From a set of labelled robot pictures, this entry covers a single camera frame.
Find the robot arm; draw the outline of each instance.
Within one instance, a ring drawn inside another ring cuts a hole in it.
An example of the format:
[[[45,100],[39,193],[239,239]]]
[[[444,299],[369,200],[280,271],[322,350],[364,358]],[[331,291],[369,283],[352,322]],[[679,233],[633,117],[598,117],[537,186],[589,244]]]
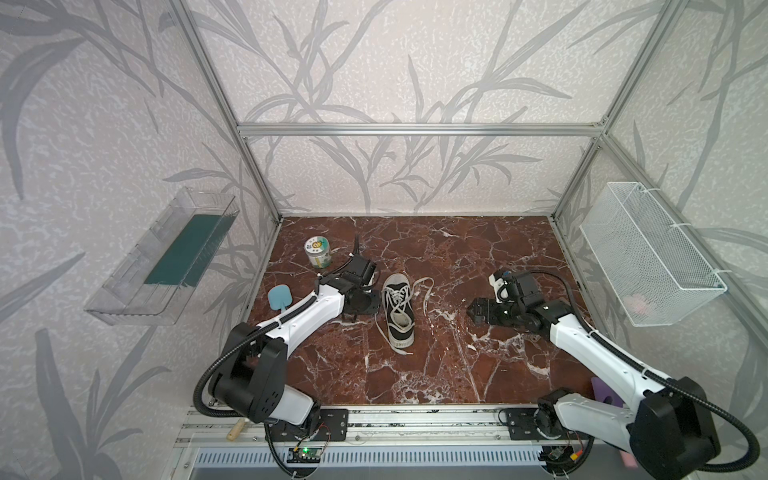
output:
[[[624,408],[559,389],[540,399],[537,423],[545,434],[585,432],[632,454],[654,478],[678,480],[720,454],[712,415],[649,377],[668,375],[646,366],[576,317],[571,305],[546,302],[532,272],[499,270],[489,277],[495,302],[475,299],[475,323],[521,326],[545,336],[588,367],[624,400]],[[677,386],[705,399],[688,378]]]
[[[343,266],[318,276],[314,291],[287,311],[256,326],[235,326],[223,351],[237,353],[211,373],[211,396],[252,422],[282,420],[300,436],[317,430],[320,404],[286,385],[286,363],[301,342],[340,313],[372,315],[378,311],[379,292],[371,288],[376,264],[360,255],[357,242]],[[254,357],[258,358],[255,366],[247,363]]]

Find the black cable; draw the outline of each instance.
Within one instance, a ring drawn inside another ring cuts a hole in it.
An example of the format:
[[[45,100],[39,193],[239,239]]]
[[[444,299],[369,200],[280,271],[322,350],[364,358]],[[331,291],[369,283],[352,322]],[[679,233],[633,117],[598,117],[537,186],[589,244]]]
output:
[[[581,453],[581,455],[579,455],[579,458],[577,458],[576,461],[573,462],[573,466],[571,466],[570,468],[558,467],[561,470],[561,473],[557,473],[556,469],[552,468],[552,471],[550,473],[557,477],[565,477],[575,472],[576,470],[578,470],[584,464],[584,462],[587,461],[587,457],[589,456],[590,452],[592,452],[593,444],[594,444],[594,437],[592,435],[589,435],[589,439],[587,440],[587,446],[584,447],[584,451]],[[568,463],[571,463],[572,461],[571,462],[548,462],[547,460],[545,460],[545,462],[547,466],[550,466],[550,465],[566,465]]]
[[[197,385],[192,392],[192,404],[194,408],[201,414],[215,418],[227,418],[227,417],[241,417],[242,415],[234,410],[216,410],[212,409],[203,402],[203,391],[205,390],[205,384],[208,383],[210,377],[214,375],[214,372],[221,367],[221,364],[227,361],[235,353],[238,353],[243,347],[251,344],[254,340],[264,336],[267,332],[270,332],[280,326],[280,322],[274,322],[263,328],[256,330],[249,336],[245,337],[240,343],[232,347],[229,352],[223,353],[219,358],[214,360],[213,363],[206,369],[203,375],[197,380]]]
[[[757,439],[755,434],[752,433],[752,430],[750,430],[749,427],[744,425],[744,423],[741,422],[741,420],[731,415],[728,411],[713,404],[712,402],[702,399],[699,396],[694,395],[693,393],[688,392],[687,390],[677,386],[674,379],[665,379],[664,377],[659,376],[654,372],[651,372],[649,369],[642,366],[640,363],[635,362],[633,359],[629,358],[627,355],[625,355],[623,352],[617,349],[611,342],[609,342],[606,338],[600,335],[600,333],[592,325],[590,325],[584,320],[584,318],[581,316],[581,313],[579,312],[578,305],[576,304],[576,299],[573,293],[573,289],[571,288],[570,285],[568,285],[568,282],[566,282],[562,276],[560,276],[555,272],[550,272],[547,270],[529,270],[529,272],[543,273],[545,275],[553,276],[558,280],[560,280],[560,282],[565,286],[565,292],[568,295],[568,301],[571,302],[571,305],[574,308],[574,314],[576,315],[576,318],[578,319],[579,324],[582,326],[582,328],[584,328],[588,332],[589,336],[592,337],[592,339],[594,339],[597,343],[605,347],[606,350],[613,353],[621,361],[623,361],[633,369],[640,372],[641,375],[646,376],[647,378],[653,380],[659,385],[663,385],[667,387],[669,390],[684,396],[685,398],[699,404],[700,406],[703,406],[705,409],[709,410],[710,412],[714,413],[715,415],[719,416],[726,422],[736,427],[736,429],[739,432],[741,432],[742,435],[744,435],[744,438],[746,439],[747,449],[741,458],[728,463],[716,463],[716,464],[707,463],[701,466],[699,470],[701,470],[702,472],[713,472],[713,473],[738,472],[739,470],[744,470],[745,468],[750,467],[754,462],[757,462],[757,459],[760,457],[760,441]]]
[[[272,458],[275,459],[277,466],[280,467],[280,470],[282,470],[286,475],[289,475],[291,478],[306,478],[312,475],[315,470],[317,470],[317,467],[315,467],[310,473],[306,475],[301,475],[297,470],[293,470],[293,472],[291,472],[286,464],[283,463],[283,460],[278,456],[275,445],[272,442],[272,432],[270,432],[270,427],[266,423],[264,423],[264,438],[266,439],[266,444],[270,447]]]

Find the mounting plate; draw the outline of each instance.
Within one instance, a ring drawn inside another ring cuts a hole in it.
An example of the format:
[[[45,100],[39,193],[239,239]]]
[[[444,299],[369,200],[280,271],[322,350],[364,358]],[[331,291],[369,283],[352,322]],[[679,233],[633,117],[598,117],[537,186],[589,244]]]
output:
[[[536,428],[536,410],[538,407],[512,407],[501,410],[499,418],[502,424],[507,426],[510,440],[552,440],[543,436]]]
[[[325,424],[328,429],[322,427],[308,442],[325,442],[328,440],[330,430],[331,442],[343,442],[346,440],[347,424],[349,423],[349,410],[347,409],[320,409],[320,425]],[[293,435],[286,431],[286,423],[278,422],[270,426],[270,434],[275,442],[293,441]]]

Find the mesh basket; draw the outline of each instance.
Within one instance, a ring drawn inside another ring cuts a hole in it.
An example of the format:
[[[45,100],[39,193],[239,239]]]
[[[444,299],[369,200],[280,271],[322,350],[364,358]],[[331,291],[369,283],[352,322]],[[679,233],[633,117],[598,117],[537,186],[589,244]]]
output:
[[[581,231],[635,326],[679,322],[727,289],[637,182],[609,182]]]

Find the green mat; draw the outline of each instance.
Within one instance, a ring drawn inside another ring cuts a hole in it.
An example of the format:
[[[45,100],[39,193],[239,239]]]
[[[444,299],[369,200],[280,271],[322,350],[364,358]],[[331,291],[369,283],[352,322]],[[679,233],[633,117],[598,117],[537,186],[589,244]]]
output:
[[[197,286],[219,250],[235,216],[194,215],[163,253],[147,279],[148,285]]]

